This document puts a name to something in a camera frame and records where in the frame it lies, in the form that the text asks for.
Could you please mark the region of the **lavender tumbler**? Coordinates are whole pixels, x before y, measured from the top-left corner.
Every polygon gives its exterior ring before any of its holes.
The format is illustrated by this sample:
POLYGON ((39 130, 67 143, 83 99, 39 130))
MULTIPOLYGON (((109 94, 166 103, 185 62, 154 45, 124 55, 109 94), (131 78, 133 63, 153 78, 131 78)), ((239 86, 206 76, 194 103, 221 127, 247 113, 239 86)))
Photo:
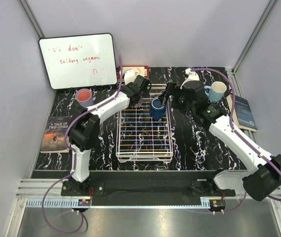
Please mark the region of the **lavender tumbler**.
POLYGON ((87 108, 94 105, 92 92, 89 89, 80 89, 77 91, 75 98, 80 106, 87 108))

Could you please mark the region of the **light blue faceted mug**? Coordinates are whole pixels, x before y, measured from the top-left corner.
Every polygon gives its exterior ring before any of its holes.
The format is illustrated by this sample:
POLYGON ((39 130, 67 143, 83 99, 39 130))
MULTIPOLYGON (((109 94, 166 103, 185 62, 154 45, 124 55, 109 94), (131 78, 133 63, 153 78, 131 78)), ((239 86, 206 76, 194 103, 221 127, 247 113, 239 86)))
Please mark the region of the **light blue faceted mug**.
POLYGON ((227 86, 220 81, 213 82, 210 86, 204 86, 205 93, 211 103, 217 103, 221 100, 227 90, 227 86))

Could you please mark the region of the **mauve mug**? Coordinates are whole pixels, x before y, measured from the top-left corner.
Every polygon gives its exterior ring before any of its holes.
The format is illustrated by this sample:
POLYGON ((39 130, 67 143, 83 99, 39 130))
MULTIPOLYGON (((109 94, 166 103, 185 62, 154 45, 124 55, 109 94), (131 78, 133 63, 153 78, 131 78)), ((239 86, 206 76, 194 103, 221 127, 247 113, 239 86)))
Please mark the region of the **mauve mug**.
POLYGON ((138 108, 138 107, 140 107, 140 106, 142 105, 142 103, 143 103, 143 100, 140 99, 137 103, 135 103, 135 104, 132 105, 131 107, 132 107, 132 108, 138 108))

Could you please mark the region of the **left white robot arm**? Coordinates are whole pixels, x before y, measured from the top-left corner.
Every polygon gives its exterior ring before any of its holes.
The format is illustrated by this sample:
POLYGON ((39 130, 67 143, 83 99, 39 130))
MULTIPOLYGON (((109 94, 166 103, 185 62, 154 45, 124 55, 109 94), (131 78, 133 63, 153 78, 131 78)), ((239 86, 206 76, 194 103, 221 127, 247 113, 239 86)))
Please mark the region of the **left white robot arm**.
POLYGON ((128 107, 141 105, 149 96, 151 82, 143 76, 136 76, 133 82, 119 85, 118 90, 107 99, 87 107, 72 120, 65 136, 69 138, 72 167, 69 181, 72 190, 82 196, 89 191, 90 153, 100 133, 100 126, 109 117, 128 107))

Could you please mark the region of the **coral pink tumbler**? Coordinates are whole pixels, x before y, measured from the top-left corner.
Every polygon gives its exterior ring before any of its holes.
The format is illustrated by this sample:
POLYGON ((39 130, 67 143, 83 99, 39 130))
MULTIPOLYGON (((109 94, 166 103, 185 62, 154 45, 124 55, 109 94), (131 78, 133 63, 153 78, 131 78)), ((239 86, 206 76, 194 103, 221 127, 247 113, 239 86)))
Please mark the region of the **coral pink tumbler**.
POLYGON ((85 101, 89 101, 91 98, 92 94, 91 91, 88 89, 81 89, 77 92, 76 94, 76 99, 79 102, 85 102, 85 101))

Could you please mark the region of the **dark blue mug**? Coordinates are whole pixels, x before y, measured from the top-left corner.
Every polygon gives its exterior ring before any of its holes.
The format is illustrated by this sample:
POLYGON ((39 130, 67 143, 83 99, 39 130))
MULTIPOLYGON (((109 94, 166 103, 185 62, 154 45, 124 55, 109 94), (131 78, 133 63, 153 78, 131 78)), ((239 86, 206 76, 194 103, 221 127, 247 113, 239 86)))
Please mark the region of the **dark blue mug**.
POLYGON ((155 97, 151 101, 149 113, 153 120, 161 120, 166 113, 166 106, 161 104, 158 97, 155 97))

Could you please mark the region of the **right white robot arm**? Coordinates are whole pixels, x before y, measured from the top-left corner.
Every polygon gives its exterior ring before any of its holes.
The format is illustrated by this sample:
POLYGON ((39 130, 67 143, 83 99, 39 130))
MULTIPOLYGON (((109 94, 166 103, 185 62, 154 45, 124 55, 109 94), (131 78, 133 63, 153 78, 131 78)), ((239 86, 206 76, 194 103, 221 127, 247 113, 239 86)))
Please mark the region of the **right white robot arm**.
POLYGON ((254 200, 262 201, 281 186, 281 155, 271 155, 247 137, 230 121, 224 109, 209 101, 199 81, 167 83, 159 100, 165 105, 170 97, 175 109, 191 113, 196 124, 221 140, 246 167, 245 171, 217 172, 206 184, 209 194, 245 191, 254 200))

